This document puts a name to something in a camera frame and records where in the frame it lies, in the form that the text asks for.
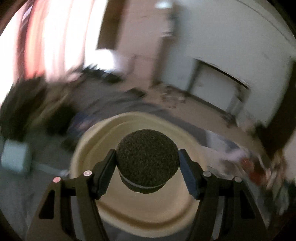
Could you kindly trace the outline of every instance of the floor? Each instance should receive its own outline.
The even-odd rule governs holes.
[[[174,116],[183,119],[197,127],[210,130],[219,135],[226,137],[233,142],[247,147],[249,150],[262,154],[264,149],[259,139],[253,139],[247,133],[243,132],[238,127],[227,128],[225,120],[221,117],[221,114],[204,105],[193,98],[187,98],[185,103],[178,101],[178,97],[181,97],[182,94],[177,91],[173,94],[176,102],[176,107],[171,108],[174,104],[174,101],[162,102],[161,94],[163,92],[163,85],[158,85],[153,88],[149,88],[150,81],[140,80],[138,77],[129,75],[127,80],[118,84],[118,88],[122,91],[126,91],[133,87],[139,87],[142,90],[147,92],[144,100],[154,104],[159,104]]]

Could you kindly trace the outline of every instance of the dark object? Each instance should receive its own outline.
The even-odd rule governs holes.
[[[67,139],[62,143],[66,150],[74,151],[82,135],[95,123],[96,118],[78,112],[72,119],[67,130]]]
[[[0,210],[0,235],[1,235],[1,240],[22,241],[21,238],[12,229],[10,224],[7,222],[1,210]]]
[[[118,76],[116,74],[113,74],[113,73],[108,73],[106,72],[106,74],[104,74],[102,76],[103,80],[109,84],[116,84],[116,83],[119,83],[119,82],[122,82],[123,79],[121,78],[121,76]]]
[[[82,73],[91,74],[109,84],[115,84],[123,81],[121,76],[118,76],[113,72],[109,72],[103,69],[97,69],[97,65],[87,66],[85,69],[82,70]]]
[[[293,213],[292,217],[278,233],[278,235],[273,239],[274,241],[288,241],[292,240],[295,236],[295,226],[296,226],[296,215]]]
[[[161,189],[179,168],[176,144],[154,130],[137,130],[124,137],[116,158],[123,183],[141,193]]]
[[[4,139],[23,140],[27,119],[40,107],[45,95],[43,77],[20,80],[11,87],[0,109],[0,133]]]
[[[141,90],[139,88],[136,88],[136,87],[134,87],[134,88],[132,88],[130,90],[127,90],[126,93],[132,94],[138,99],[141,99],[141,98],[145,97],[145,95],[146,95],[145,91],[143,91],[143,90]]]
[[[266,241],[267,233],[259,210],[244,182],[223,180],[203,172],[187,152],[179,151],[180,168],[191,194],[200,200],[187,241],[210,241],[219,196],[225,196],[219,241]],[[116,151],[110,150],[90,176],[52,182],[33,218],[27,241],[72,241],[75,237],[70,196],[77,196],[86,241],[108,241],[95,199],[105,194],[116,167]],[[7,240],[18,240],[9,235]]]
[[[47,122],[47,133],[50,135],[65,135],[76,111],[72,106],[61,105]]]
[[[289,86],[281,105],[270,124],[257,127],[257,134],[266,153],[273,159],[277,150],[282,149],[296,127],[296,63],[293,65]]]

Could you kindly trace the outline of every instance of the pink curtain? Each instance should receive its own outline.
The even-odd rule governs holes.
[[[44,73],[47,81],[65,80],[83,64],[94,1],[36,0],[26,36],[27,78]]]

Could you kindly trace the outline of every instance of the metal screw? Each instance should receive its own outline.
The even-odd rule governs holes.
[[[84,176],[89,177],[92,174],[92,171],[85,171],[83,173]]]
[[[209,171],[204,171],[204,172],[203,172],[203,175],[204,175],[205,177],[210,177],[212,174],[211,174]]]
[[[240,177],[235,177],[234,178],[234,181],[237,182],[237,183],[241,183],[242,182],[242,179]]]
[[[60,177],[55,177],[55,178],[54,178],[54,183],[58,183],[58,182],[60,182],[60,180],[61,180]]]

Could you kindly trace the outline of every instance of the beige bowl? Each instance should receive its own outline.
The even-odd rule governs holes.
[[[190,134],[154,115],[129,112],[97,123],[82,136],[71,161],[71,178],[92,170],[122,138],[139,129],[162,132],[206,170],[203,150]],[[190,225],[199,201],[188,193],[180,169],[157,192],[142,194],[128,189],[116,168],[106,194],[96,203],[101,218],[111,225],[142,237],[163,237]]]

